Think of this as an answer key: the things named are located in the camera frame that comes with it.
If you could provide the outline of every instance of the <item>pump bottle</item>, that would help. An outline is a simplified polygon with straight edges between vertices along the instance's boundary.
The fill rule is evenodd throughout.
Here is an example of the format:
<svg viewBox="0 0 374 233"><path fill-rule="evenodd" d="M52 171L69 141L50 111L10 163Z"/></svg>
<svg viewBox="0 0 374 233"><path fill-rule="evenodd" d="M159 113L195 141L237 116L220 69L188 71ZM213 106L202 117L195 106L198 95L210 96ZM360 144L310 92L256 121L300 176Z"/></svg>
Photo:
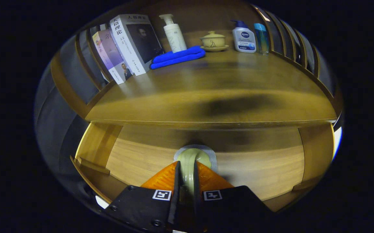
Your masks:
<svg viewBox="0 0 374 233"><path fill-rule="evenodd" d="M180 27L172 21L172 14L159 15L166 25L164 26L165 35L173 53L186 50L187 46L184 42L183 35L181 34Z"/></svg>
<svg viewBox="0 0 374 233"><path fill-rule="evenodd" d="M236 28L233 29L236 50L243 53L256 52L256 40L253 31L243 21L232 21L236 22Z"/></svg>

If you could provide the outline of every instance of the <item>blue microfiber cloth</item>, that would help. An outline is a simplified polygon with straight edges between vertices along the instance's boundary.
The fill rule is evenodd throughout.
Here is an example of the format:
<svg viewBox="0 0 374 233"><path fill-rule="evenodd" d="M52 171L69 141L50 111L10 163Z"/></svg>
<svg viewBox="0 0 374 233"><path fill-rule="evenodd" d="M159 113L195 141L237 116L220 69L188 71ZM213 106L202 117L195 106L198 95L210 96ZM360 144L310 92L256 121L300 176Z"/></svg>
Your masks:
<svg viewBox="0 0 374 233"><path fill-rule="evenodd" d="M177 64L180 62L199 59L204 57L205 54L206 52L200 46L193 46L189 49L177 53L168 52L155 57L150 65L150 68L158 69L164 66Z"/></svg>

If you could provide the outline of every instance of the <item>blue bottle cap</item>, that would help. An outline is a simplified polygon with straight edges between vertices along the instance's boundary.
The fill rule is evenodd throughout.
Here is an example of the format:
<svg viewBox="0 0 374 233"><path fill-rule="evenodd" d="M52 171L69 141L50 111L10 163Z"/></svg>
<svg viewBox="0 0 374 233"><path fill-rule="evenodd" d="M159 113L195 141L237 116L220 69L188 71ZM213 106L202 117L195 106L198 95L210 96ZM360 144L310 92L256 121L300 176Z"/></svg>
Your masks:
<svg viewBox="0 0 374 233"><path fill-rule="evenodd" d="M233 21L233 22L236 22L236 28L249 28L245 22L241 21L241 20L230 20L230 21Z"/></svg>
<svg viewBox="0 0 374 233"><path fill-rule="evenodd" d="M263 24L255 24L255 30L266 31L266 28Z"/></svg>

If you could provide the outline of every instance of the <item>wooden shelf surface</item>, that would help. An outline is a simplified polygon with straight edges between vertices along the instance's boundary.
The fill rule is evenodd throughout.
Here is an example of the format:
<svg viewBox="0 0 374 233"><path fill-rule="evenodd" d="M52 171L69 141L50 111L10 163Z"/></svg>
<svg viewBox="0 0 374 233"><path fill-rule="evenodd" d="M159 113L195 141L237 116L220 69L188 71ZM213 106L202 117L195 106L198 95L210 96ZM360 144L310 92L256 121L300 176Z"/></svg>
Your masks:
<svg viewBox="0 0 374 233"><path fill-rule="evenodd" d="M129 124L116 139L106 168L120 181L140 186L189 144L212 148L218 173L234 186L248 186L261 200L287 193L302 181L304 151L296 127L196 131Z"/></svg>
<svg viewBox="0 0 374 233"><path fill-rule="evenodd" d="M303 126L334 122L320 88L274 54L229 48L133 76L113 86L85 118L177 128Z"/></svg>

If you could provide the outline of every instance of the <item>pump dispenser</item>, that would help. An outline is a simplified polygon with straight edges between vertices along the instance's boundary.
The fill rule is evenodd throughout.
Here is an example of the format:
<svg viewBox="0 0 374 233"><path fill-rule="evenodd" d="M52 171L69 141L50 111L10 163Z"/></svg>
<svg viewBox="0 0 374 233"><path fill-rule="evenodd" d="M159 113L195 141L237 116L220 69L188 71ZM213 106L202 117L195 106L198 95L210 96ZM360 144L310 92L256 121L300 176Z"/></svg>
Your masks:
<svg viewBox="0 0 374 233"><path fill-rule="evenodd" d="M187 46L180 27L172 21L172 14L159 15L165 21L164 31L173 53L186 50Z"/></svg>

